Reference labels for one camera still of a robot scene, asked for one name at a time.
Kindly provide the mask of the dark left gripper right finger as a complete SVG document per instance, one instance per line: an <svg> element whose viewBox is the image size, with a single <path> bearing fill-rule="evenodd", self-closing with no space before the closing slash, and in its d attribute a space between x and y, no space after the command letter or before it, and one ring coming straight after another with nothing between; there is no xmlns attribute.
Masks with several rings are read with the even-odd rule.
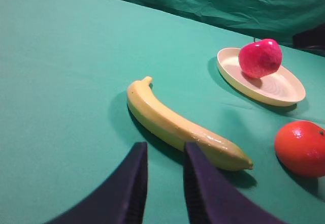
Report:
<svg viewBox="0 0 325 224"><path fill-rule="evenodd" d="M284 223L241 194L194 142L184 146L183 185L190 223Z"/></svg>

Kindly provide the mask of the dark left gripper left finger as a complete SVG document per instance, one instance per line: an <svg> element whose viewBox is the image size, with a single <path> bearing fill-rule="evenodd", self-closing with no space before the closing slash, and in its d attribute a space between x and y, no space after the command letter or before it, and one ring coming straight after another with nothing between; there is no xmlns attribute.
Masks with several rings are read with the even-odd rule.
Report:
<svg viewBox="0 0 325 224"><path fill-rule="evenodd" d="M147 186L147 143L137 142L97 189L48 223L142 223Z"/></svg>

